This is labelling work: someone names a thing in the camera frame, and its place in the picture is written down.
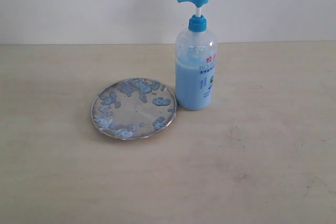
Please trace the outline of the blue pump soap bottle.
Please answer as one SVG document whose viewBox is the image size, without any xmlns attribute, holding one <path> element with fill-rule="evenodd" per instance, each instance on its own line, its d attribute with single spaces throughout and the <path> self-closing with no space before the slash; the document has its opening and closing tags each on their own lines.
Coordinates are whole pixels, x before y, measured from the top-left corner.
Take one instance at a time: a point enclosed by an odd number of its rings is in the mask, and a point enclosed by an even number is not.
<svg viewBox="0 0 336 224">
<path fill-rule="evenodd" d="M 208 0 L 190 2 L 196 10 L 175 41 L 175 95 L 180 107 L 197 111 L 206 108 L 212 99 L 218 42 L 207 29 L 201 8 Z"/>
</svg>

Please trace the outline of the round metal plate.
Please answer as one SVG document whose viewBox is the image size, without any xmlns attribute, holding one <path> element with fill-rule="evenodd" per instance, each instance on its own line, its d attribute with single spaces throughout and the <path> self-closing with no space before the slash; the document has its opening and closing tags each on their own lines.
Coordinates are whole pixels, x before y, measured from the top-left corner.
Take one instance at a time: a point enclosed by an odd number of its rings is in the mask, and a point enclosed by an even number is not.
<svg viewBox="0 0 336 224">
<path fill-rule="evenodd" d="M 102 134 L 120 140 L 148 138 L 176 117 L 174 92 L 149 78 L 128 78 L 102 90 L 91 106 L 91 120 Z"/>
</svg>

